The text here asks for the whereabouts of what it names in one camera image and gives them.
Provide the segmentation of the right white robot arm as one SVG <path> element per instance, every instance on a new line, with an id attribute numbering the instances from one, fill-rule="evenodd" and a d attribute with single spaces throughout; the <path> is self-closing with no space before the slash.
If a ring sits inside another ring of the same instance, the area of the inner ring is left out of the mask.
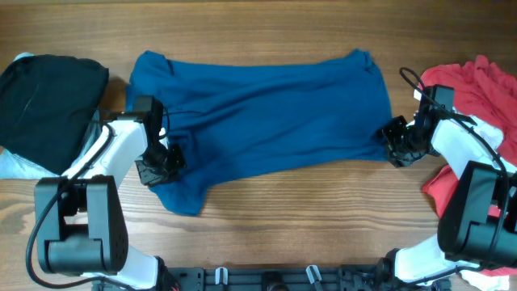
<path id="1" fill-rule="evenodd" d="M 516 266 L 516 176 L 474 127 L 467 116 L 420 117 L 413 124 L 399 116 L 376 131 L 395 167 L 442 155 L 458 178 L 436 235 L 383 262 L 381 276 L 397 287 Z"/>

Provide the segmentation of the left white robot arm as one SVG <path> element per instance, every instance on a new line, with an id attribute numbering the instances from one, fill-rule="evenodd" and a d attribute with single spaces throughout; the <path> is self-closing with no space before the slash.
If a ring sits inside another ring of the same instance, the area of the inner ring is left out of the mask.
<path id="1" fill-rule="evenodd" d="M 27 274 L 48 289 L 93 281 L 123 290 L 178 290 L 164 261 L 131 247 L 118 188 L 132 164 L 141 182 L 174 180 L 185 166 L 177 146 L 161 142 L 159 113 L 120 113 L 100 139 L 61 177 L 35 189 L 36 223 L 25 255 Z"/>

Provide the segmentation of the blue polo shirt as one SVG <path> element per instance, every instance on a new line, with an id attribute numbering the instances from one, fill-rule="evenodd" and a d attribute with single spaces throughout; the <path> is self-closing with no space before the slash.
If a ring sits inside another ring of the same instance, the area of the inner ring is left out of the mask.
<path id="1" fill-rule="evenodd" d="M 355 50 L 317 64 L 231 66 L 136 60 L 126 107 L 151 95 L 167 109 L 162 125 L 186 167 L 153 187 L 162 205 L 195 216 L 210 187 L 235 179 L 338 160 L 385 157 L 374 140 L 391 105 L 380 68 Z"/>

